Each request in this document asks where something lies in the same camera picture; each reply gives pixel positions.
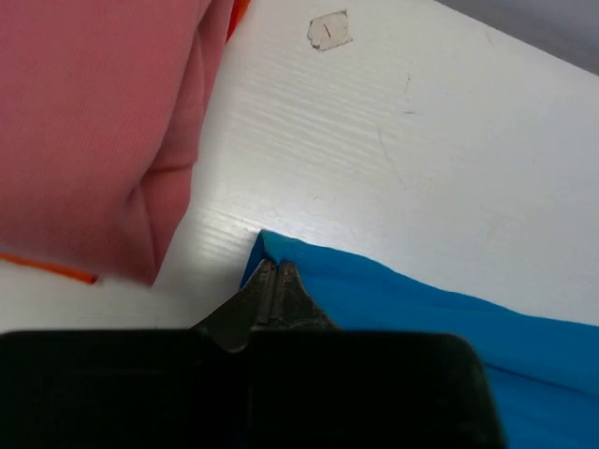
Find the blue t-shirt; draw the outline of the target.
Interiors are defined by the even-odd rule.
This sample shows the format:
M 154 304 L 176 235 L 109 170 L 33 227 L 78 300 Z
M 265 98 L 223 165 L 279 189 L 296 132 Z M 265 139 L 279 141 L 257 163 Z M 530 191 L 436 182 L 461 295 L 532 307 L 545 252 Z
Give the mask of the blue t-shirt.
M 261 230 L 243 274 L 294 263 L 344 330 L 457 334 L 482 358 L 512 448 L 598 445 L 598 328 L 535 317 L 418 282 L 367 257 Z

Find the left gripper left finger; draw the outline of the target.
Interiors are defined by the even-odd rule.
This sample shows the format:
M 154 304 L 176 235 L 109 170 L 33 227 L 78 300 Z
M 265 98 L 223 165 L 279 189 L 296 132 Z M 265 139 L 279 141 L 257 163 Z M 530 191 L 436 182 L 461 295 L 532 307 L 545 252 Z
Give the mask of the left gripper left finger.
M 5 448 L 242 448 L 244 346 L 277 267 L 188 329 L 15 331 L 1 337 Z

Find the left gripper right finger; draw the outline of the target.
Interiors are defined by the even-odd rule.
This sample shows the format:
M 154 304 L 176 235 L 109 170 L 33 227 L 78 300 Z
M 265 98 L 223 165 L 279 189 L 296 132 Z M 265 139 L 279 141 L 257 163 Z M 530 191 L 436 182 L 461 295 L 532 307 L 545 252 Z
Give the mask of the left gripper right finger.
M 502 448 L 483 364 L 446 333 L 338 328 L 278 267 L 247 346 L 252 448 Z

